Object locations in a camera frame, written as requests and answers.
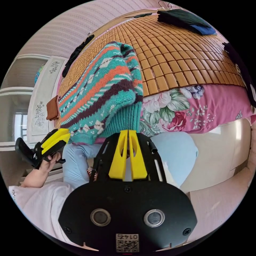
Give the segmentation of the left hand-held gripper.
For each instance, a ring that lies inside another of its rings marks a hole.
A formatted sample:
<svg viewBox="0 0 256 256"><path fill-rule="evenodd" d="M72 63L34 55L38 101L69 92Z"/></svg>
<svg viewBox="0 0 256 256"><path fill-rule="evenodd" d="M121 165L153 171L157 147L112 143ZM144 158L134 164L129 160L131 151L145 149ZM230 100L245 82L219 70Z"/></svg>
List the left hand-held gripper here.
<svg viewBox="0 0 256 256"><path fill-rule="evenodd" d="M57 153L70 139L69 129L60 128L49 132L45 138L38 142L33 150L32 167L39 169L42 161L49 155Z"/></svg>

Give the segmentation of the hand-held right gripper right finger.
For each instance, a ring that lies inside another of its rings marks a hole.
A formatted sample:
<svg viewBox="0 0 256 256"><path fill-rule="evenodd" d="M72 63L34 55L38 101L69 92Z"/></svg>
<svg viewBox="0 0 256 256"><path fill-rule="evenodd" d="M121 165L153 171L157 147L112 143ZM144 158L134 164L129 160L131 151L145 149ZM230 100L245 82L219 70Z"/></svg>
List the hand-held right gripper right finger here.
<svg viewBox="0 0 256 256"><path fill-rule="evenodd" d="M146 179L147 170L145 167L141 147L135 130L128 130L129 151L132 179Z"/></svg>

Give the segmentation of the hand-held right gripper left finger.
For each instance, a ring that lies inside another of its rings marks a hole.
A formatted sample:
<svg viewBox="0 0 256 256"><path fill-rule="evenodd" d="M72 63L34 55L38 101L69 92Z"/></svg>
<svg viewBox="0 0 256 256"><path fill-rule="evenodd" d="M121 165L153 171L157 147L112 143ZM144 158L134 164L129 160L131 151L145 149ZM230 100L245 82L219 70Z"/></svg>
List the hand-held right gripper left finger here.
<svg viewBox="0 0 256 256"><path fill-rule="evenodd" d="M128 130L121 130L109 170L110 178L125 178L127 159Z"/></svg>

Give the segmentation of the person's left hand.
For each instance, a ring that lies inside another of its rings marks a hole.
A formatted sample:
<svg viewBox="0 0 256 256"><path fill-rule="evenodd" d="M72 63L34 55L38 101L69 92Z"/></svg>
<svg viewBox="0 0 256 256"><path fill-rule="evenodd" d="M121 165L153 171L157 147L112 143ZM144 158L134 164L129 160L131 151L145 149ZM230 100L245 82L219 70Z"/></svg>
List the person's left hand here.
<svg viewBox="0 0 256 256"><path fill-rule="evenodd" d="M61 159L61 154L59 152L47 156L41 163L39 169L36 171L40 177L47 177L49 172L52 170L56 162Z"/></svg>

